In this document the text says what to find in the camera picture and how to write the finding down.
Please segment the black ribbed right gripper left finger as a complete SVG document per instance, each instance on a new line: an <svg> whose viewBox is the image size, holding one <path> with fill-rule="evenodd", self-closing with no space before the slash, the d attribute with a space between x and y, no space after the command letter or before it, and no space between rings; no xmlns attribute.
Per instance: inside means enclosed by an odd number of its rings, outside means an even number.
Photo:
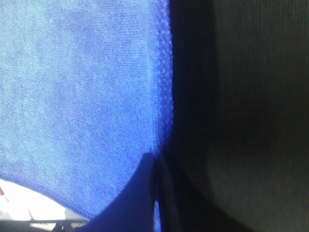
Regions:
<svg viewBox="0 0 309 232"><path fill-rule="evenodd" d="M154 230L155 165L145 153L123 191L98 216L88 222L86 232L152 232Z"/></svg>

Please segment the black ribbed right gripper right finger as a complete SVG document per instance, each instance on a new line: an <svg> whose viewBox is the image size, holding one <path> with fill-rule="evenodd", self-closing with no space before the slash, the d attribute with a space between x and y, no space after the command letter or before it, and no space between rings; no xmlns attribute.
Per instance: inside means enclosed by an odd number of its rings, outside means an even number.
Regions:
<svg viewBox="0 0 309 232"><path fill-rule="evenodd" d="M185 176L170 152L158 159L163 232L242 232L244 226L211 203Z"/></svg>

